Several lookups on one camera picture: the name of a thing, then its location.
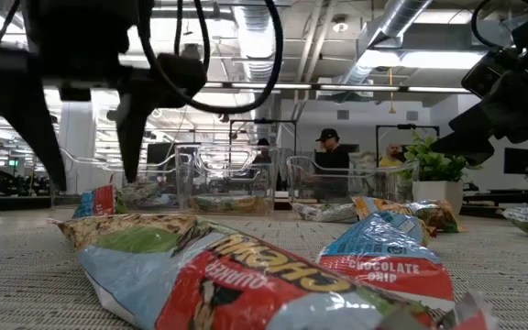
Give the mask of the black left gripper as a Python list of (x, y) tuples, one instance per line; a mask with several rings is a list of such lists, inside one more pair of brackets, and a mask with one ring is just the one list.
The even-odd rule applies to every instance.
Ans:
[[(30, 51), (2, 46), (21, 12)], [(64, 89), (108, 87), (118, 91), (116, 132), (128, 182), (138, 176), (148, 116), (158, 104), (149, 69), (123, 66), (127, 32), (139, 23), (140, 0), (13, 0), (0, 26), (0, 54), (27, 55), (34, 72)], [(0, 116), (22, 137), (55, 187), (66, 190), (66, 173), (42, 87), (0, 89)]]

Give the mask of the blue chocolate chip granola bar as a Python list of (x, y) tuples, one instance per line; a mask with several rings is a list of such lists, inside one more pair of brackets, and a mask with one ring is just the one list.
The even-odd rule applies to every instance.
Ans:
[(320, 252), (317, 262), (423, 305), (455, 305), (449, 273), (427, 247), (430, 233), (417, 217), (381, 211), (354, 223)]

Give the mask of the blue red granola bar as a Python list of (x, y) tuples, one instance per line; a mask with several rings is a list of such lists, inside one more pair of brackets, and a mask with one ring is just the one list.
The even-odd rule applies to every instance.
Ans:
[(84, 192), (72, 218), (82, 218), (98, 215), (114, 215), (116, 213), (116, 189), (113, 184), (97, 187)]

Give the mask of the orange green granola bar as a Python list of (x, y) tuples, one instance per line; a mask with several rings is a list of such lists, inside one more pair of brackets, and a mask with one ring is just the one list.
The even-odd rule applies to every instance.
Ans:
[(428, 227), (445, 233), (460, 233), (464, 229), (447, 201), (424, 200), (413, 203), (396, 203), (390, 200), (359, 196), (353, 197), (359, 219), (372, 213), (390, 212), (396, 215), (412, 215), (425, 222)]

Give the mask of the green tan granola bar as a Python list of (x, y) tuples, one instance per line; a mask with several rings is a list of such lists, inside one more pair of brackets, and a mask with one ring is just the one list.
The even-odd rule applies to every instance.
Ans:
[(358, 214), (352, 203), (293, 203), (291, 207), (305, 221), (341, 224), (358, 221)]

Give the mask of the black monitor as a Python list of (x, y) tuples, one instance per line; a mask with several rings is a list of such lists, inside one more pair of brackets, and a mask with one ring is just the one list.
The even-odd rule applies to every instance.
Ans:
[(176, 159), (172, 157), (174, 148), (171, 143), (148, 145), (147, 179), (150, 182), (176, 182)]
[(506, 148), (504, 150), (503, 172), (505, 174), (528, 175), (528, 149)]

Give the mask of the small green potted plant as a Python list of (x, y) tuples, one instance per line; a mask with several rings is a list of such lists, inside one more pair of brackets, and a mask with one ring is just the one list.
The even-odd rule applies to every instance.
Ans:
[(418, 179), (412, 183), (416, 202), (436, 200), (448, 202), (455, 216), (460, 214), (463, 204), (463, 178), (465, 170), (479, 170), (480, 166), (469, 166), (460, 156), (447, 156), (431, 150), (435, 138), (412, 132), (412, 144), (407, 147), (405, 158), (419, 163)]

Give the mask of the bright ceiling light panel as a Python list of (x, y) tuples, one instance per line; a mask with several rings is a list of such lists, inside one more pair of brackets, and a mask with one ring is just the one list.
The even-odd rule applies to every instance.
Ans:
[(482, 57), (482, 52), (465, 51), (383, 51), (366, 50), (357, 61), (361, 68), (404, 67), (417, 69), (466, 70)]

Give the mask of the person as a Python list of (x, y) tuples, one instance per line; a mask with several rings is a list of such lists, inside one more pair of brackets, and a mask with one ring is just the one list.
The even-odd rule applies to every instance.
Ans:
[(258, 146), (258, 155), (254, 158), (253, 164), (260, 164), (260, 163), (272, 163), (272, 159), (270, 156), (270, 143), (266, 138), (261, 138), (257, 142)]
[(385, 154), (379, 161), (379, 166), (382, 168), (398, 167), (405, 162), (402, 145), (390, 143), (386, 147)]
[(333, 128), (324, 128), (320, 137), (323, 152), (315, 156), (317, 183), (315, 197), (319, 200), (332, 200), (347, 197), (349, 154), (339, 143), (340, 137)]

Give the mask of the long ceiling light strip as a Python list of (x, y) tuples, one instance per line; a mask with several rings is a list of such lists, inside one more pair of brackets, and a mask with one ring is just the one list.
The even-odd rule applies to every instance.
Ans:
[[(208, 89), (246, 89), (263, 90), (264, 82), (207, 82)], [(327, 92), (393, 92), (393, 93), (429, 93), (429, 94), (468, 94), (468, 90), (458, 87), (430, 87), (407, 85), (379, 85), (379, 84), (324, 84), (324, 83), (284, 83), (277, 82), (274, 90), (293, 91), (327, 91)]]

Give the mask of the grey woven mat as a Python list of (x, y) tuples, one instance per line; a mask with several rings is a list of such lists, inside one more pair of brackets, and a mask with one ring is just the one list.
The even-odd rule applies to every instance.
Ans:
[[(429, 248), (456, 296), (482, 292), (504, 330), (528, 330), (528, 235), (501, 220), (471, 219)], [(55, 225), (0, 228), (0, 329), (131, 330), (104, 310)]]

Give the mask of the red green Quaker Chewy bar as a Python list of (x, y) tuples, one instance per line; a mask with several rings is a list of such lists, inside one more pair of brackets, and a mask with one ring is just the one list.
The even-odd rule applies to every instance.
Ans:
[(193, 214), (60, 223), (101, 305), (150, 330), (497, 330), (476, 291), (433, 309)]

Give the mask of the black metal frame stand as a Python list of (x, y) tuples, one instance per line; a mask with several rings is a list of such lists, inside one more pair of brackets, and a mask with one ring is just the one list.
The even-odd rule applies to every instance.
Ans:
[(376, 151), (376, 166), (378, 167), (380, 165), (380, 140), (382, 137), (380, 136), (380, 130), (382, 128), (396, 128), (397, 130), (417, 130), (417, 129), (432, 129), (435, 132), (435, 136), (437, 138), (440, 137), (440, 127), (439, 126), (422, 126), (422, 125), (415, 125), (415, 124), (398, 124), (398, 125), (376, 125), (375, 126), (375, 151)]
[[(241, 126), (238, 129), (234, 129), (233, 126), (235, 123), (241, 123)], [(242, 130), (242, 127), (245, 124), (253, 124), (253, 125), (275, 125), (278, 124), (281, 126), (282, 124), (290, 124), (292, 125), (292, 129), (287, 128), (287, 131), (292, 135), (293, 137), (293, 151), (296, 151), (297, 144), (298, 144), (298, 131), (297, 131), (297, 121), (296, 120), (283, 120), (283, 119), (269, 119), (269, 118), (256, 118), (256, 119), (230, 119), (229, 122), (229, 128), (228, 128), (228, 144), (231, 145), (232, 141), (236, 139), (236, 134)]]

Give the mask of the silver round ventilation duct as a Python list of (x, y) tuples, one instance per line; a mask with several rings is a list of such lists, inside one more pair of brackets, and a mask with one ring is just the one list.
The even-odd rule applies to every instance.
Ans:
[[(237, 23), (237, 42), (242, 58), (245, 80), (249, 83), (267, 83), (273, 69), (276, 50), (274, 29), (265, 6), (235, 6), (232, 8)], [(252, 119), (281, 119), (281, 95), (271, 93), (267, 101), (252, 111)], [(265, 138), (271, 146), (277, 145), (279, 123), (252, 124), (256, 142)]]
[(386, 64), (372, 63), (371, 49), (381, 42), (394, 40), (402, 44), (403, 34), (433, 0), (388, 0), (382, 15), (365, 23), (357, 37), (357, 58), (340, 78), (339, 84), (361, 85), (371, 72)]

